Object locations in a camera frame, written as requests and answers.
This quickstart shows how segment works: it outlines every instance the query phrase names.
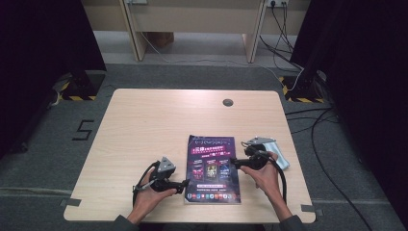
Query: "sleeve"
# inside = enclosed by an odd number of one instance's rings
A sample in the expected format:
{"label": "sleeve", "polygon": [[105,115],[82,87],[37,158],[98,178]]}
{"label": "sleeve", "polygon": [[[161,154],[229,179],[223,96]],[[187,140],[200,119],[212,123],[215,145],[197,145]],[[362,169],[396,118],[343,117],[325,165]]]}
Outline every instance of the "sleeve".
{"label": "sleeve", "polygon": [[139,228],[124,216],[118,216],[112,226],[113,231],[139,231]]}
{"label": "sleeve", "polygon": [[292,216],[280,222],[279,228],[282,231],[306,231],[306,227],[298,216]]}

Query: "magazine cover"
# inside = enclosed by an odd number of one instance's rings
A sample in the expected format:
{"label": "magazine cover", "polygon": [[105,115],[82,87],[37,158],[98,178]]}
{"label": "magazine cover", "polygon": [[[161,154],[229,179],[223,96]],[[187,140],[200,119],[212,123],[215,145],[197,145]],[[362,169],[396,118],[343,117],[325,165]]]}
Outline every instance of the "magazine cover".
{"label": "magazine cover", "polygon": [[189,137],[185,202],[241,203],[238,171],[230,165],[236,157],[233,137]]}

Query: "desk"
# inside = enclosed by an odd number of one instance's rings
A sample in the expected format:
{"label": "desk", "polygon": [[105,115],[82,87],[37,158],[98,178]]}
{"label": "desk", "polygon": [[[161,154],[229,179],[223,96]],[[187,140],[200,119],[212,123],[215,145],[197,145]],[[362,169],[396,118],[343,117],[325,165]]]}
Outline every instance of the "desk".
{"label": "desk", "polygon": [[148,0],[131,5],[119,0],[139,61],[147,46],[142,32],[242,34],[246,57],[253,63],[266,0]]}
{"label": "desk", "polygon": [[[234,105],[225,107],[224,99]],[[186,178],[189,135],[235,137],[237,157],[246,158],[241,141],[274,137],[291,166],[285,170],[288,206],[303,222],[314,213],[279,95],[255,90],[117,90],[101,122],[71,198],[67,220],[114,220],[132,210],[132,186],[153,162],[167,156],[177,166],[170,180]],[[166,198],[145,222],[278,222],[267,197],[239,170],[242,204],[185,205],[184,196]]]}

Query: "wooden tabletop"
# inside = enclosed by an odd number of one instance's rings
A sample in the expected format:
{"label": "wooden tabletop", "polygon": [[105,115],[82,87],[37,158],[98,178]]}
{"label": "wooden tabletop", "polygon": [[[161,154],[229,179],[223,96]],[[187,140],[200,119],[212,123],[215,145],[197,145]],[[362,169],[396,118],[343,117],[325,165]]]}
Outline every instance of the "wooden tabletop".
{"label": "wooden tabletop", "polygon": [[[231,99],[233,105],[223,105]],[[132,187],[144,171],[166,156],[176,165],[170,180],[186,179],[189,135],[234,137],[237,158],[246,159],[241,141],[274,138],[291,166],[285,170],[288,206],[303,222],[315,213],[279,95],[261,90],[116,90],[93,141],[71,199],[67,220],[115,220],[132,210]],[[239,170],[239,205],[185,205],[184,195],[163,200],[145,222],[278,222],[267,197]]]}

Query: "person's left hand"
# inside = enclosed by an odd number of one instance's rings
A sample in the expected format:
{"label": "person's left hand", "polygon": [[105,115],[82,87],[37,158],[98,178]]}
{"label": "person's left hand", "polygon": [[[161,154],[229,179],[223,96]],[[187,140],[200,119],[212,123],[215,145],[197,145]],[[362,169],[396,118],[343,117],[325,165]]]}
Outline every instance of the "person's left hand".
{"label": "person's left hand", "polygon": [[[154,169],[151,169],[145,176],[142,185],[147,184],[150,178],[150,174]],[[139,224],[146,215],[153,211],[153,209],[166,197],[176,194],[175,189],[166,190],[164,192],[155,192],[152,188],[147,187],[143,191],[138,192],[136,197],[135,205],[130,213],[129,219],[134,224]]]}

